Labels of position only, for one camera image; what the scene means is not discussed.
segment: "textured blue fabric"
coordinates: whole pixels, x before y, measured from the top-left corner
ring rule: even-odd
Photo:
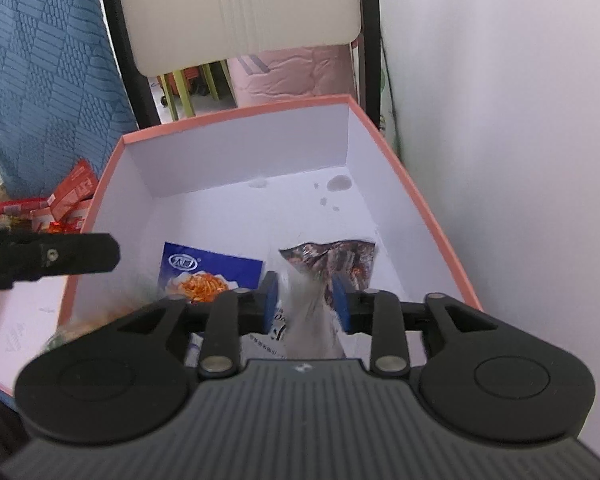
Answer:
[[[99,0],[0,0],[0,174],[48,196],[79,158],[98,176],[137,128]]]

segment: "printed logo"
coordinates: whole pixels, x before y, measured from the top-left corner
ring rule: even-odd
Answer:
[[[309,363],[302,363],[301,365],[294,367],[294,370],[296,372],[300,372],[301,374],[304,374],[305,372],[310,372],[313,369],[314,367],[312,367]]]
[[[172,254],[169,256],[169,264],[178,270],[196,270],[198,261],[188,254]]]

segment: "black clamp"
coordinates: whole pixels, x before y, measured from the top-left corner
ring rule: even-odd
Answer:
[[[15,397],[37,436],[85,446],[131,440],[169,420],[201,381],[237,374],[240,336],[269,333],[278,280],[211,303],[165,298],[42,354],[20,373]],[[198,368],[183,365],[204,332]]]
[[[432,416],[488,442],[536,444],[577,436],[595,386],[575,356],[446,294],[424,303],[359,292],[334,278],[347,333],[372,336],[370,372],[407,380]],[[422,332],[427,363],[410,367],[405,330]]]
[[[0,290],[43,276],[111,272],[120,246],[109,234],[37,234],[0,229]]]

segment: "red snack package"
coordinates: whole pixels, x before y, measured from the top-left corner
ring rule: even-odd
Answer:
[[[55,234],[64,233],[66,232],[66,224],[64,222],[51,222],[46,232]]]
[[[79,233],[84,225],[84,218],[76,218],[67,224],[68,233]]]
[[[0,215],[20,216],[36,209],[46,207],[44,198],[27,198],[24,200],[10,200],[0,202]]]
[[[80,200],[92,195],[98,185],[98,179],[83,158],[71,170],[48,200],[51,215],[56,221],[61,220]]]

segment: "screw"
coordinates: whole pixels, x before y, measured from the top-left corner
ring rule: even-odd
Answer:
[[[376,368],[381,372],[396,373],[407,367],[407,361],[397,355],[384,355],[376,359]]]
[[[60,254],[58,254],[58,250],[56,250],[56,249],[49,249],[46,252],[46,259],[52,263],[54,261],[56,261],[59,257],[60,257]]]
[[[210,374],[219,374],[225,372],[230,370],[233,365],[234,362],[223,355],[210,355],[209,357],[202,359],[202,362],[200,363],[202,369]]]

